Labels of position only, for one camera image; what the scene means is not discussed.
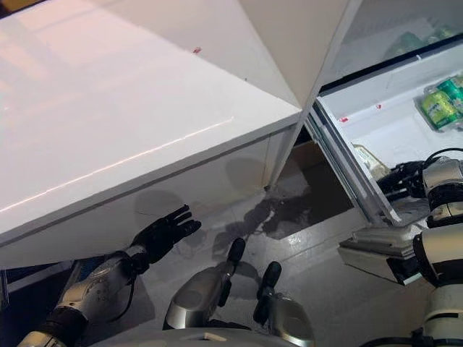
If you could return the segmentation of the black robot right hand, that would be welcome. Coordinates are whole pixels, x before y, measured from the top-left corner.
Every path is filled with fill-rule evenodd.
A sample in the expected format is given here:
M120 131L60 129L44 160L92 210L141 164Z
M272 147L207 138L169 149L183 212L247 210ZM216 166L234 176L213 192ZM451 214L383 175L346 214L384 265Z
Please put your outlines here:
M425 188L422 182L422 165L424 161L409 161L400 163L391 172L377 180L389 202L405 197L425 198Z

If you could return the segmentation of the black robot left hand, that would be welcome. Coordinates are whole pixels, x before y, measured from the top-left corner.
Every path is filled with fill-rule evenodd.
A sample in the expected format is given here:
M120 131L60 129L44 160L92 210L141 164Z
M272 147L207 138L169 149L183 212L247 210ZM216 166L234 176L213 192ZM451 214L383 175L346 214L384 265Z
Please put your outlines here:
M130 257L143 267L154 264L201 226L200 221L192 218L190 207L183 205L138 233L129 247L130 251L135 251Z

